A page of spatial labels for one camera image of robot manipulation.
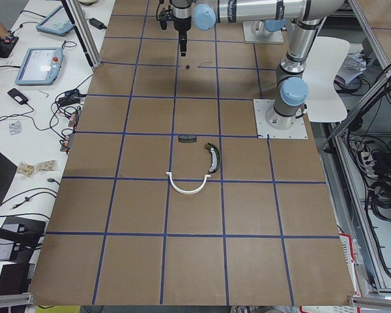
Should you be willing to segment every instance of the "tablet screen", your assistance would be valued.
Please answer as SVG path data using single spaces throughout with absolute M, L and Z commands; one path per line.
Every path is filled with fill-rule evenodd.
M 70 20 L 66 15 L 65 9 L 61 8 L 53 16 L 50 16 L 48 20 L 40 24 L 40 26 L 56 31 L 62 31 L 69 22 Z
M 51 71 L 55 50 L 31 50 L 21 80 L 46 80 Z

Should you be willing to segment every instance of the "blue joint cap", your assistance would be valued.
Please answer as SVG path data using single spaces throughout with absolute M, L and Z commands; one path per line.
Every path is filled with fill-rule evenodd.
M 290 77 L 282 83 L 281 98 L 289 106 L 300 106 L 308 96 L 308 86 L 299 77 Z
M 193 19 L 198 29 L 208 31 L 216 23 L 216 14 L 208 5 L 200 4 L 195 6 Z
M 285 26 L 285 20 L 266 20 L 265 28 L 267 31 L 274 33 L 276 31 L 280 31 L 282 27 Z

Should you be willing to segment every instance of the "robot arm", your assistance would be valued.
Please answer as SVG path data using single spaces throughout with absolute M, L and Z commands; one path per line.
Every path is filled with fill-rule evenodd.
M 201 30 L 215 23 L 235 23 L 255 20 L 297 19 L 286 55 L 282 58 L 276 80 L 279 97 L 268 123 L 277 129 L 287 129 L 295 120 L 298 108 L 308 95 L 302 80 L 307 56 L 323 18 L 334 13 L 344 0 L 194 0 L 194 24 Z M 191 28 L 191 0 L 169 0 L 170 20 L 179 32 L 181 55 L 186 53 L 186 32 Z
M 335 12 L 343 0 L 196 0 L 213 9 L 218 23 L 298 18 L 321 20 Z

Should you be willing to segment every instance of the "white table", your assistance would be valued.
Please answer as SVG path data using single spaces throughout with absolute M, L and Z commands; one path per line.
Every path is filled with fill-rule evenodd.
M 114 2 L 115 0 L 99 0 L 96 4 L 89 7 L 82 7 L 82 9 L 85 11 L 86 18 L 96 18 L 107 25 L 109 23 L 111 11 L 113 10 Z M 30 0 L 25 7 L 25 10 L 31 10 L 46 16 L 59 5 L 61 5 L 60 1 Z M 39 22 L 41 20 L 42 18 L 38 16 L 24 12 L 20 15 L 12 29 L 17 29 L 19 24 L 23 22 Z M 90 29 L 96 46 L 100 50 L 105 31 L 98 30 L 94 27 L 90 27 Z M 93 72 L 83 54 L 80 42 L 74 30 L 65 37 L 58 37 L 46 33 L 39 33 L 36 31 L 35 24 L 27 23 L 19 31 L 16 31 L 15 35 L 19 36 L 19 42 L 9 58 L 0 59 L 0 65 L 21 65 L 28 48 L 61 47 L 64 40 L 71 40 L 78 44 L 76 48 L 64 50 L 61 71 L 57 80 L 51 86 L 17 86 L 14 83 L 18 73 L 17 68 L 0 70 L 0 116 L 29 111 L 27 106 L 20 106 L 7 95 L 7 91 L 12 88 L 17 88 L 29 98 L 29 104 L 35 109 L 35 112 L 33 112 L 31 116 L 35 118 L 38 127 L 47 128 L 52 116 L 50 107 L 54 98 L 59 93 L 75 88 Z M 91 79 L 87 80 L 81 85 L 81 93 L 87 92 L 90 80 Z M 9 124 L 15 121 L 22 122 L 22 133 L 11 136 Z M 60 117 L 60 123 L 55 127 L 55 130 L 61 131 L 66 128 L 67 125 L 68 120 Z M 57 181 L 61 180 L 67 155 L 59 151 L 60 147 L 59 137 L 54 132 L 51 130 L 38 131 L 33 126 L 32 120 L 26 117 L 17 117 L 15 120 L 9 119 L 0 122 L 0 152 L 13 163 L 18 165 L 20 162 L 36 164 L 47 160 L 57 161 L 57 169 L 55 171 L 37 173 L 32 177 L 24 177 L 20 174 L 16 174 L 6 198 L 31 188 L 48 187 L 57 190 L 58 185 L 56 183 L 49 183 L 46 179 L 51 177 Z M 18 213 L 42 213 L 48 216 L 51 215 L 54 198 L 47 194 L 39 195 L 21 207 L 10 210 L 10 206 L 23 201 L 24 196 L 25 195 L 17 197 L 4 204 L 0 208 L 0 215 Z M 46 218 L 41 216 L 30 215 L 21 217 L 48 222 Z M 4 218 L 0 218 L 0 226 L 2 226 L 4 220 Z M 39 253 L 39 250 L 33 253 L 31 263 L 37 262 Z M 0 273 L 2 266 L 9 263 L 10 262 L 0 261 Z

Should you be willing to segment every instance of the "metal mounting plate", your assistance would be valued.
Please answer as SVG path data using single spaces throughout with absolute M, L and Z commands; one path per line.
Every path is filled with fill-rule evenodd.
M 278 130 L 271 127 L 265 120 L 267 110 L 274 105 L 275 100 L 255 99 L 253 106 L 255 108 L 256 129 L 258 138 L 278 138 L 278 139 L 308 139 L 307 130 L 304 126 L 304 120 L 301 117 L 296 119 L 293 126 L 287 130 Z
M 258 37 L 252 33 L 252 25 L 255 21 L 243 22 L 243 33 L 245 35 L 245 42 L 255 44 L 283 44 L 284 38 L 281 31 L 276 31 L 270 37 Z

